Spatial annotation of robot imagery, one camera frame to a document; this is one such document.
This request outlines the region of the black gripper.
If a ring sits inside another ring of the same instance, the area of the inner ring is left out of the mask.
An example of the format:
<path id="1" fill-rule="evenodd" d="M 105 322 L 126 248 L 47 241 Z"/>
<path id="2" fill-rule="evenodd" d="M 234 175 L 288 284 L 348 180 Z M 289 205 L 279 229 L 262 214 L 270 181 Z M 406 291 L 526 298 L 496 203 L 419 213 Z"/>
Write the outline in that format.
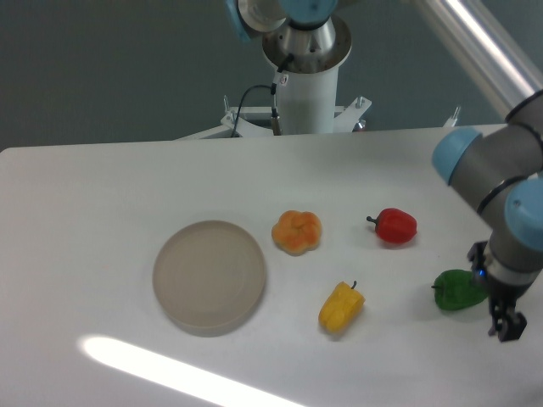
<path id="1" fill-rule="evenodd" d="M 475 243 L 467 253 L 471 263 L 473 283 L 489 296 L 490 337 L 501 343 L 517 341 L 523 334 L 527 320 L 516 311 L 516 302 L 530 288 L 530 274 L 504 266 L 490 250 L 488 241 Z"/>

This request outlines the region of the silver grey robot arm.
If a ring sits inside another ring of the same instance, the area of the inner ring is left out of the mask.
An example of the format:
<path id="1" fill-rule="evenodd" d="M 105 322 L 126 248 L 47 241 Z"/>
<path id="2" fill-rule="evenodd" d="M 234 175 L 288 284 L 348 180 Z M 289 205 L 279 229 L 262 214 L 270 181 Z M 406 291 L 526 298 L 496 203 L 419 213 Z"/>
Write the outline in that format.
<path id="1" fill-rule="evenodd" d="M 322 134 L 355 129 L 360 116 L 335 106 L 350 30 L 340 1 L 228 1 L 238 38 L 257 37 L 275 73 L 271 132 Z M 491 230 L 468 252 L 473 282 L 489 297 L 490 335 L 518 340 L 516 309 L 542 271 L 542 74 L 479 1 L 416 1 L 414 9 L 502 119 L 489 135 L 447 134 L 432 164 Z"/>

